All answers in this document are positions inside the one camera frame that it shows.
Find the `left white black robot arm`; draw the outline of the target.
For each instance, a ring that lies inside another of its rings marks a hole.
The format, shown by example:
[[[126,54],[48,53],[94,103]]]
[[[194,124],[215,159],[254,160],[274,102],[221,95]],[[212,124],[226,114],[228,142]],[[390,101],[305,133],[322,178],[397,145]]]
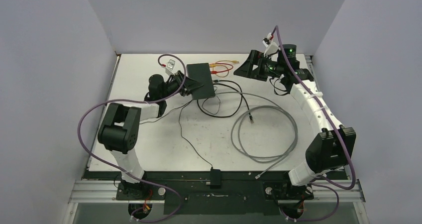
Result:
[[[148,79],[148,93],[140,107],[110,103],[98,132],[98,141],[108,150],[119,167],[121,184],[125,194],[143,199],[150,194],[151,186],[142,182],[146,173],[141,167],[134,147],[137,143],[140,122],[161,118],[167,108],[164,98],[174,92],[181,96],[195,97],[199,89],[212,85],[211,75],[190,72],[184,75],[178,71],[165,81],[162,75],[154,74]]]

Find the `dark grey network switch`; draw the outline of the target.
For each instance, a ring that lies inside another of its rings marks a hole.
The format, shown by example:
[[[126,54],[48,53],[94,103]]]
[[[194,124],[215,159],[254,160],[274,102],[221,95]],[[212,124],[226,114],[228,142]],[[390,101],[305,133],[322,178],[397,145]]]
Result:
[[[204,94],[202,97],[192,97],[193,100],[204,100],[215,97],[213,81],[209,63],[197,63],[187,65],[188,77],[204,84]]]

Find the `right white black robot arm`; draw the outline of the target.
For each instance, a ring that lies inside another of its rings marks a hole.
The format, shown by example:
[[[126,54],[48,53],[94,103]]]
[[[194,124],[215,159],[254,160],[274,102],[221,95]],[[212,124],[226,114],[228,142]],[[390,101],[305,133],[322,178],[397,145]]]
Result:
[[[301,186],[346,165],[351,171],[351,184],[342,186],[342,189],[350,190],[356,183],[356,173],[351,162],[356,132],[351,127],[345,127],[335,117],[323,100],[322,92],[317,89],[311,72],[299,65],[295,45],[286,44],[281,48],[271,45],[265,52],[251,50],[234,75],[259,81],[280,78],[281,84],[299,104],[315,134],[305,152],[304,161],[288,172],[289,180],[281,185],[285,197],[296,197],[302,190]]]

